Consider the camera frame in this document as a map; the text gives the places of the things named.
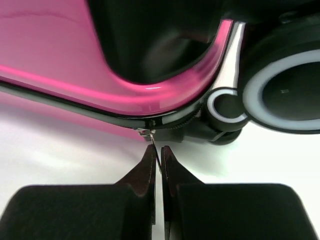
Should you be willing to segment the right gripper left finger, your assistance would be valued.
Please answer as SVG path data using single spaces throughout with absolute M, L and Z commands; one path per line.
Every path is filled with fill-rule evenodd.
M 30 185 L 0 219 L 3 240 L 150 240 L 156 222 L 156 151 L 114 184 Z

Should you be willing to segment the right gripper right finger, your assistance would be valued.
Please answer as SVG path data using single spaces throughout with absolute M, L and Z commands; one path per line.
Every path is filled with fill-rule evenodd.
M 275 183 L 204 183 L 161 149 L 167 240 L 316 240 L 301 199 Z

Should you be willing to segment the pink suitcase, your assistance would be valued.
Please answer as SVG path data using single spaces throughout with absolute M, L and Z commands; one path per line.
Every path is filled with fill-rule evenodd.
M 142 141 L 320 132 L 317 0 L 3 0 L 0 105 Z

